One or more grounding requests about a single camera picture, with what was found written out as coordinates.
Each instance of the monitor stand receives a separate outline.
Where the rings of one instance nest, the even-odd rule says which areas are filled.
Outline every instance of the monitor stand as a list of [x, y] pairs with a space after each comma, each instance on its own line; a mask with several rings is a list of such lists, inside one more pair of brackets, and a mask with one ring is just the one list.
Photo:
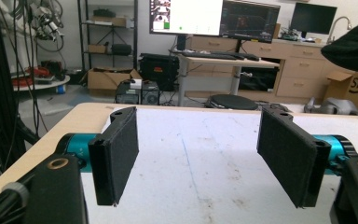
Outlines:
[[178, 35], [176, 39], [176, 49], [185, 50], [186, 49], [186, 37], [187, 35]]

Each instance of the speaker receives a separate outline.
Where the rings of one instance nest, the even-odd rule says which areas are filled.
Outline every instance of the speaker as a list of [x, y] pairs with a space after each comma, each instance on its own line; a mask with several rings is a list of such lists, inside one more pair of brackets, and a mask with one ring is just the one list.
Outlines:
[[159, 89], [156, 82], [144, 83], [141, 91], [142, 105], [159, 105]]

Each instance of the keyboard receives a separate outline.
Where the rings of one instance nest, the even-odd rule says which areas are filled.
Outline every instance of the keyboard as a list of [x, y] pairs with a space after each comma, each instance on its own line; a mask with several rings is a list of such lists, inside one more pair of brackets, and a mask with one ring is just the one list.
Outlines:
[[260, 61], [260, 58], [255, 56], [254, 54], [248, 53], [237, 53], [237, 52], [229, 52], [229, 51], [211, 51], [212, 54], [222, 54], [222, 55], [229, 55], [235, 57], [236, 59], [247, 59], [252, 61]]
[[209, 53], [199, 53], [199, 52], [182, 52], [182, 55], [185, 57], [193, 58], [207, 58], [207, 59], [223, 59], [223, 60], [237, 60], [235, 57], [226, 54], [209, 54]]

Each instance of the metal shelf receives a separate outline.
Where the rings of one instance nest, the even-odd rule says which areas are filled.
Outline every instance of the metal shelf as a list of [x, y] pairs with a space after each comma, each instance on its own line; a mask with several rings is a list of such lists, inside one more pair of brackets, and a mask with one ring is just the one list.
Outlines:
[[[95, 24], [90, 22], [89, 19], [89, 7], [116, 7], [116, 6], [122, 6], [122, 7], [133, 7], [134, 12], [134, 27], [128, 28], [123, 26], [115, 26], [110, 24]], [[137, 42], [138, 42], [138, 31], [137, 31], [137, 21], [138, 21], [138, 14], [137, 14], [137, 7], [138, 7], [138, 0], [77, 0], [77, 7], [78, 7], [78, 20], [79, 20], [79, 31], [80, 31], [80, 46], [81, 46], [81, 52], [82, 52], [82, 69], [83, 71], [88, 71], [92, 68], [92, 55], [107, 55], [112, 57], [112, 65], [115, 67], [115, 56], [120, 57], [129, 57], [132, 58], [132, 67], [137, 68], [138, 61], [137, 58], [133, 55], [137, 55]], [[115, 30], [128, 30], [133, 31], [133, 43], [131, 43], [132, 48], [132, 55], [124, 56], [124, 55], [115, 55], [112, 53], [94, 53], [94, 52], [87, 52], [86, 46], [90, 45], [90, 27], [105, 27], [111, 29], [111, 36], [112, 36], [112, 44], [115, 43]], [[89, 61], [89, 67], [86, 68], [86, 58], [88, 58]]]

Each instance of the computer tower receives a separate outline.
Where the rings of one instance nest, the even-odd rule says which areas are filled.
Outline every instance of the computer tower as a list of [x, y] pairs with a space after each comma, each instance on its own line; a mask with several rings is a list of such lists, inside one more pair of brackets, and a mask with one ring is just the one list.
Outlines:
[[141, 91], [142, 105], [159, 105], [159, 88], [156, 82], [146, 82]]
[[129, 81], [121, 82], [116, 90], [116, 104], [138, 105], [140, 90], [132, 90]]

